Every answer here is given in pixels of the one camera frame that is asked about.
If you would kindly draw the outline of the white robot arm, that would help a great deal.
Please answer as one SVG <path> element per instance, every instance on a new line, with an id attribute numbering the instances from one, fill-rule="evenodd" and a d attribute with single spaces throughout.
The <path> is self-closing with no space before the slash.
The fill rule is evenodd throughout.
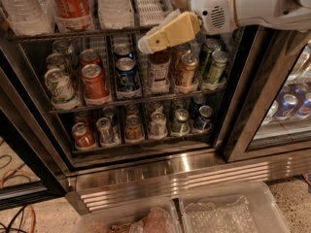
<path id="1" fill-rule="evenodd" d="M 166 50 L 196 34 L 229 33 L 248 25 L 279 30 L 311 28 L 311 0 L 170 0 L 176 7 L 138 41 L 142 53 Z"/>

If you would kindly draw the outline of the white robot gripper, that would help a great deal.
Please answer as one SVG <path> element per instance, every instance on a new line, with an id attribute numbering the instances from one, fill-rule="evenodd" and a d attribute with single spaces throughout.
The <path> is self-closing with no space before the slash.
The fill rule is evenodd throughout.
<path id="1" fill-rule="evenodd" d="M 235 29 L 234 0 L 170 0 L 170 2 L 178 9 L 139 39 L 138 48 L 142 53 L 151 54 L 189 42 L 201 28 L 208 35 L 228 33 Z M 179 9 L 184 11 L 190 9 L 191 12 L 181 12 Z"/>

